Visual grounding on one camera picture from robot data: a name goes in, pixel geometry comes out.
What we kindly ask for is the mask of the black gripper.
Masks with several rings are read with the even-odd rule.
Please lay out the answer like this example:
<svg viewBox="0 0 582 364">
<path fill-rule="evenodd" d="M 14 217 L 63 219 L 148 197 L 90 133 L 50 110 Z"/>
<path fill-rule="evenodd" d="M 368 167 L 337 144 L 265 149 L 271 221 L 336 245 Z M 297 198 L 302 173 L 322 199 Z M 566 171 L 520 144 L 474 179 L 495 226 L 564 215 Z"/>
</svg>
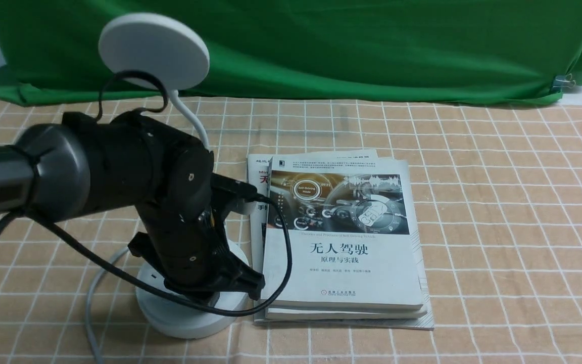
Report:
<svg viewBox="0 0 582 364">
<path fill-rule="evenodd" d="M 212 302 L 220 292 L 261 298 L 265 279 L 231 251 L 224 224 L 230 212 L 249 214 L 251 203 L 241 197 L 213 197 L 190 220 L 169 204 L 148 202 L 136 209 L 146 232 L 132 239 L 130 251 L 159 272 L 167 290 L 192 302 Z"/>
</svg>

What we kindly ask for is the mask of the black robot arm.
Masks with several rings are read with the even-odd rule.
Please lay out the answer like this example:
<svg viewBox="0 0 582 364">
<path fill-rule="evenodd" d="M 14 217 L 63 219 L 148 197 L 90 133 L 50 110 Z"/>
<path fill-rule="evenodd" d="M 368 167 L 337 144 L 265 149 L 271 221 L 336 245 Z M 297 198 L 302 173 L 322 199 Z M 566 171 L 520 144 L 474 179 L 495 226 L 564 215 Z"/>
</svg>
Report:
<svg viewBox="0 0 582 364">
<path fill-rule="evenodd" d="M 129 244 L 166 288 L 204 300 L 243 292 L 257 300 L 260 272 L 228 246 L 224 220 L 247 214 L 256 188 L 213 172 L 211 150 L 174 127 L 129 111 L 110 123 L 67 112 L 0 147 L 0 213 L 61 222 L 132 206 L 145 226 Z"/>
</svg>

